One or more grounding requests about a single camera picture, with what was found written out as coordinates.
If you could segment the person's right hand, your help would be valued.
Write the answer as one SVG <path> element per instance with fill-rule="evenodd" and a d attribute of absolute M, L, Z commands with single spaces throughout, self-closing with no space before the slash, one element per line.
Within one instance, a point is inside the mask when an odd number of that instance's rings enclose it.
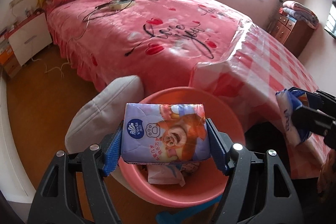
<path fill-rule="evenodd" d="M 331 149 L 321 167 L 317 182 L 318 193 L 322 198 L 335 193 L 335 150 Z"/>

